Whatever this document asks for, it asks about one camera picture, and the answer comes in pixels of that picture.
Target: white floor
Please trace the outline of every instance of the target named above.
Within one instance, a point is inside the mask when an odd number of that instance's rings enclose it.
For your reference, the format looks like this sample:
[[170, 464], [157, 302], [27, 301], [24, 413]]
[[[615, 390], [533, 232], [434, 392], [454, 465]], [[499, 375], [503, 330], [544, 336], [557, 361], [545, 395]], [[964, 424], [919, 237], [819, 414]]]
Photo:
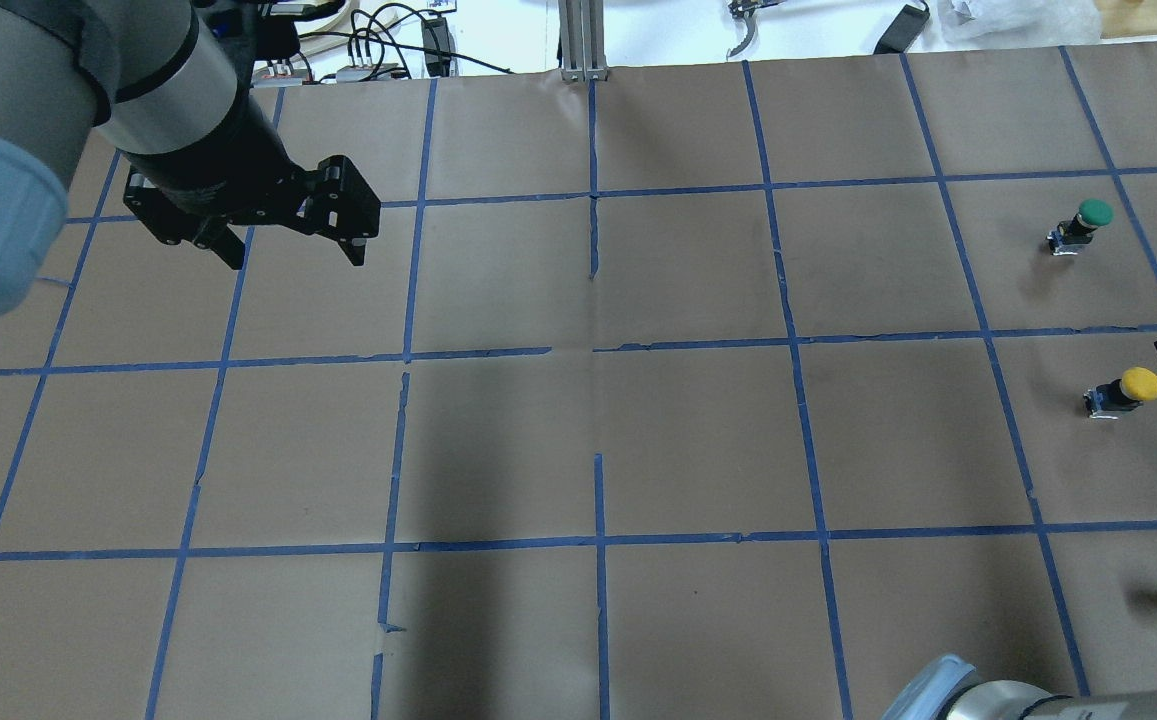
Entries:
[[[367, 9], [382, 5], [382, 0], [358, 1]], [[867, 56], [901, 8], [902, 0], [784, 0], [774, 8], [758, 10], [756, 39], [740, 59]], [[463, 0], [449, 20], [455, 50], [459, 53], [515, 72], [541, 72], [557, 66], [557, 0]], [[614, 67], [721, 63], [742, 36], [743, 25], [729, 17], [725, 0], [605, 1], [606, 56]], [[421, 45], [417, 20], [404, 23], [396, 32], [396, 41]], [[1157, 41], [1157, 36], [1144, 41]], [[972, 46], [943, 41], [936, 12], [912, 46], [913, 53], [965, 49]], [[414, 74], [421, 76], [422, 54], [410, 51], [406, 56]], [[341, 47], [314, 57], [317, 76], [345, 64]], [[463, 60], [458, 60], [456, 72], [463, 76], [494, 74], [494, 69]]]

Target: bottle with green cap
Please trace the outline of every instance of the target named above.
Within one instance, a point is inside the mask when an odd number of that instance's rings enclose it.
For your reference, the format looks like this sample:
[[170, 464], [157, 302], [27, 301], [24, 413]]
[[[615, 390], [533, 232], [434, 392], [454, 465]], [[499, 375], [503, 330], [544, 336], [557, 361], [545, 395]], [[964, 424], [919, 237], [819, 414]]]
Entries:
[[1076, 210], [1076, 218], [1063, 220], [1049, 232], [1049, 250], [1054, 255], [1076, 255], [1095, 241], [1098, 228], [1112, 225], [1112, 206], [1103, 200], [1085, 200]]
[[1130, 368], [1117, 381], [1088, 389], [1085, 410], [1089, 410], [1090, 418], [1114, 420], [1155, 398], [1157, 374], [1147, 368]]

